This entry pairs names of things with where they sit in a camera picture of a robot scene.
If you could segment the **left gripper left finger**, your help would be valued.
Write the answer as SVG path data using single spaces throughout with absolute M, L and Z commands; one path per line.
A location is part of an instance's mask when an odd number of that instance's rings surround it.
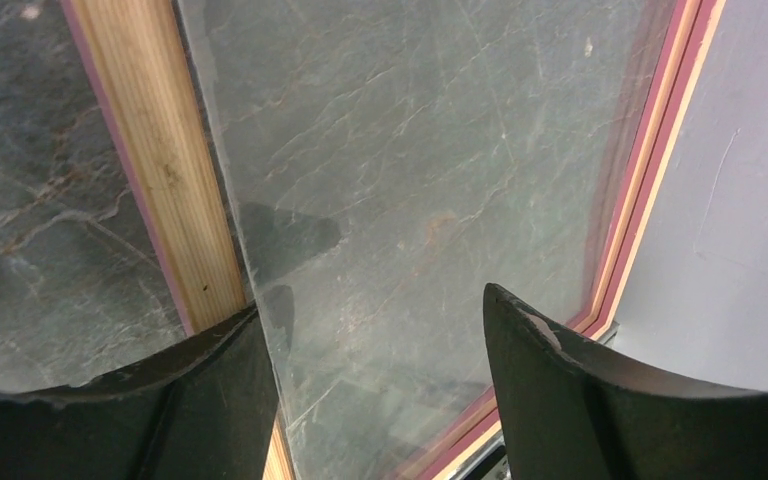
M 82 386 L 0 392 L 0 479 L 259 479 L 277 410 L 249 307 Z

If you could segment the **clear acrylic sheet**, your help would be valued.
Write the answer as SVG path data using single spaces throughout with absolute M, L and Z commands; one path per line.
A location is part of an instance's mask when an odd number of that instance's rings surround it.
M 482 297 L 582 316 L 673 1 L 183 1 L 300 479 L 488 405 Z

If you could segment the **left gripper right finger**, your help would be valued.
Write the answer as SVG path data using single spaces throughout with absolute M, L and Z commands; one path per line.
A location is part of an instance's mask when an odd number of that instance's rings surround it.
M 483 328 L 515 479 L 768 479 L 768 392 L 666 371 L 497 284 Z

